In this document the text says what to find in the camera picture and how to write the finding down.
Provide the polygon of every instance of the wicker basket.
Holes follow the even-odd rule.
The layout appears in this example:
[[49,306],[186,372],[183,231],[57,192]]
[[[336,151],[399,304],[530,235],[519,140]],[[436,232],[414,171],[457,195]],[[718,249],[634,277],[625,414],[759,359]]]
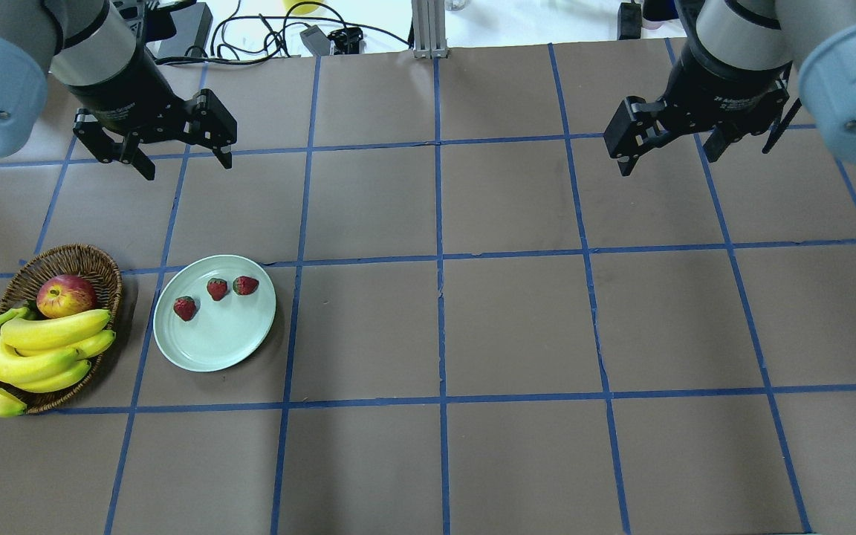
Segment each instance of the wicker basket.
[[[98,308],[111,311],[111,320],[106,328],[114,328],[121,305],[122,280],[121,270],[112,257],[98,247],[87,244],[67,244],[47,250],[32,258],[21,270],[15,273],[13,280],[6,288],[0,302],[0,314],[9,311],[17,302],[27,299],[35,300],[39,288],[51,277],[68,273],[78,275],[88,280],[94,287],[98,297]],[[17,389],[15,386],[0,382],[0,386],[9,390],[28,407],[26,414],[36,414],[54,409],[60,404],[72,399],[81,392],[95,377],[101,366],[102,355],[91,358],[91,369],[88,374],[74,386],[58,392],[35,394]]]

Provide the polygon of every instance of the black cable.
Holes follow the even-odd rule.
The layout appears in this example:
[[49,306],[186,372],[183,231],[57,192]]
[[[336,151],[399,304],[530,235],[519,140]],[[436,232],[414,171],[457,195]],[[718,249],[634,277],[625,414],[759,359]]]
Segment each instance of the black cable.
[[220,24],[217,24],[217,27],[213,28],[213,35],[210,37],[210,55],[216,55],[217,52],[213,50],[213,44],[217,40],[217,31],[220,30],[220,40],[224,43],[227,41],[227,24],[228,21],[234,20],[234,17],[237,16],[237,13],[240,13],[240,7],[242,5],[242,0],[237,0],[237,7],[233,10],[233,13],[230,14],[227,18],[220,21]]
[[[292,23],[289,23],[288,26],[298,26],[300,24],[308,26],[305,22],[292,22]],[[200,50],[204,52],[203,57],[170,56],[170,57],[164,57],[164,58],[154,58],[154,63],[157,65],[192,65],[192,64],[200,64],[200,63],[215,63],[215,64],[219,64],[219,65],[255,65],[255,64],[262,63],[268,59],[275,57],[277,54],[279,54],[279,52],[282,51],[282,47],[279,44],[278,39],[276,39],[278,36],[279,36],[279,33],[277,33],[276,31],[274,31],[274,33],[266,34],[266,37],[264,38],[264,41],[262,42],[263,46],[262,46],[261,50],[258,50],[258,51],[247,51],[247,50],[244,50],[244,48],[234,47],[234,45],[229,45],[229,44],[225,44],[225,43],[220,44],[220,45],[225,45],[225,47],[231,48],[231,50],[232,50],[232,48],[235,48],[236,51],[244,52],[244,54],[263,54],[264,52],[267,54],[266,56],[255,58],[252,60],[244,60],[244,59],[236,60],[236,59],[227,59],[227,58],[223,58],[223,57],[208,57],[207,52],[204,51],[203,47],[200,47],[200,45],[194,45],[194,47],[187,48],[187,50],[190,51],[193,48],[200,48]],[[276,50],[269,51],[269,47],[274,41],[276,41]]]
[[282,26],[286,26],[286,21],[289,20],[289,17],[292,17],[293,11],[295,11],[296,7],[299,7],[299,6],[325,7],[326,10],[332,11],[332,13],[336,15],[336,17],[339,17],[339,21],[343,23],[343,27],[349,27],[349,25],[346,24],[346,20],[343,19],[343,15],[339,14],[339,11],[336,11],[331,6],[326,6],[326,4],[323,4],[322,2],[314,2],[312,0],[306,0],[305,2],[297,2],[295,4],[292,4],[292,6],[289,7],[289,10],[286,11],[285,16],[282,17]]
[[[234,21],[235,20],[247,20],[247,19],[256,19],[256,18],[259,18],[259,15],[241,15],[238,17],[234,17],[233,20]],[[283,17],[266,16],[265,18],[267,18],[267,19],[282,19]],[[290,18],[298,18],[299,20],[312,20],[312,21],[322,21],[322,22],[337,22],[340,24],[343,23],[343,21],[336,20],[333,18],[327,18],[327,17],[290,17]],[[227,22],[233,22],[233,21],[230,21],[230,20],[220,21],[220,23],[217,24],[217,28],[223,26]],[[368,26],[366,24],[361,24],[361,23],[357,23],[357,22],[346,22],[346,24],[349,26],[364,27],[364,28],[367,28],[367,30],[380,31],[381,33],[384,33],[385,35],[388,35],[389,37],[392,37],[395,40],[398,40],[400,43],[405,44],[407,47],[411,48],[410,45],[408,45],[408,41],[402,39],[401,37],[398,37],[398,35],[395,35],[394,33],[391,33],[391,31],[389,31],[389,30],[383,30],[383,28],[380,28],[380,27]]]
[[[309,0],[307,0],[305,2],[298,2],[296,4],[293,4],[293,6],[290,7],[290,9],[288,11],[286,11],[286,14],[283,16],[266,16],[266,15],[261,14],[261,13],[258,13],[256,15],[239,15],[240,9],[241,9],[241,4],[242,4],[242,0],[237,0],[237,6],[236,6],[236,9],[234,9],[233,13],[231,13],[230,16],[228,16],[224,20],[221,20],[220,23],[218,23],[217,26],[214,27],[213,33],[211,34],[211,37],[210,37],[210,55],[207,55],[207,52],[204,51],[203,47],[191,47],[191,48],[187,48],[186,54],[190,50],[193,50],[193,48],[200,48],[201,52],[204,52],[203,57],[193,57],[193,56],[187,56],[187,55],[171,56],[171,57],[164,57],[164,58],[154,58],[154,62],[157,65],[191,65],[191,64],[201,64],[201,63],[214,63],[214,64],[218,64],[218,65],[255,65],[255,64],[259,64],[259,63],[264,63],[265,61],[268,61],[269,59],[275,57],[277,54],[285,55],[285,57],[291,57],[289,54],[288,46],[286,45],[285,31],[290,27],[298,26],[298,25],[310,27],[310,25],[308,23],[306,23],[307,20],[308,21],[321,21],[321,22],[339,23],[339,24],[342,24],[343,27],[350,27],[350,26],[364,27],[364,28],[367,28],[367,30],[380,31],[380,33],[384,33],[384,34],[394,38],[395,40],[398,40],[399,42],[404,43],[408,48],[413,48],[413,43],[411,42],[410,39],[409,40],[402,39],[398,35],[391,33],[391,31],[383,30],[383,28],[380,28],[380,27],[369,26],[369,25],[361,24],[361,23],[347,22],[343,18],[343,15],[339,13],[339,11],[336,11],[335,9],[333,9],[333,7],[326,6],[326,4],[322,4],[319,2],[313,2],[313,1],[309,1]],[[295,16],[294,17],[294,16],[292,16],[292,11],[295,10],[296,7],[302,6],[303,4],[315,4],[315,6],[325,7],[327,10],[330,10],[330,11],[332,11],[332,13],[335,13],[337,19],[333,19],[330,17],[312,17],[312,16]],[[252,19],[259,19],[259,21],[261,21],[262,24],[264,24],[264,26],[266,27],[266,30],[268,31],[268,34],[266,34],[266,37],[264,38],[264,47],[260,48],[257,51],[251,51],[251,50],[248,50],[247,48],[237,47],[237,45],[231,45],[231,44],[227,43],[227,26],[229,25],[229,23],[234,22],[234,21],[238,21],[238,20],[252,20]],[[289,22],[289,19],[298,19],[298,20],[294,20],[292,22]],[[282,25],[281,30],[275,31],[274,28],[271,26],[271,24],[269,24],[269,20],[282,20],[283,25]],[[220,34],[221,41],[223,41],[220,44],[216,43],[217,34]],[[270,46],[274,42],[276,43],[276,50],[269,51]],[[234,59],[223,57],[224,48],[226,48],[227,50],[232,52],[232,54],[234,55]],[[251,60],[244,60],[244,59],[241,59],[240,54],[238,54],[238,52],[241,52],[242,54],[266,54],[266,55],[263,57],[254,58]]]

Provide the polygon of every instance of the apple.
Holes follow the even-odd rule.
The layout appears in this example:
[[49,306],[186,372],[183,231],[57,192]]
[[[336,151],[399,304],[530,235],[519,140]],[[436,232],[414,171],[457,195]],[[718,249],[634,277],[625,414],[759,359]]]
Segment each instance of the apple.
[[91,283],[77,275],[58,275],[38,290],[35,305],[47,318],[64,318],[90,311],[98,302]]

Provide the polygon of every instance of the light green plate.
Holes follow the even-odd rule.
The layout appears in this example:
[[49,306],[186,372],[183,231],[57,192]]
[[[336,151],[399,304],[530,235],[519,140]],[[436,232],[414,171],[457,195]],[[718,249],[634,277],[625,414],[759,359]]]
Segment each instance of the light green plate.
[[[247,275],[259,281],[251,295],[237,295],[233,280]],[[214,301],[207,281],[227,281],[228,294]],[[197,314],[184,322],[173,311],[178,297],[190,295]],[[191,372],[214,372],[247,358],[264,341],[276,315],[276,289],[264,268],[231,254],[210,256],[187,265],[170,279],[154,308],[154,339],[164,357]]]

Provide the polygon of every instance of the banana stem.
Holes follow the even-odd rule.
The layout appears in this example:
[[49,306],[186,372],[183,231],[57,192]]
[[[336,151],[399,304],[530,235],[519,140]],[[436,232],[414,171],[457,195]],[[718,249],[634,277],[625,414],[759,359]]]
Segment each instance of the banana stem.
[[24,317],[27,313],[28,307],[11,308],[9,311],[0,314],[0,326],[16,316]]

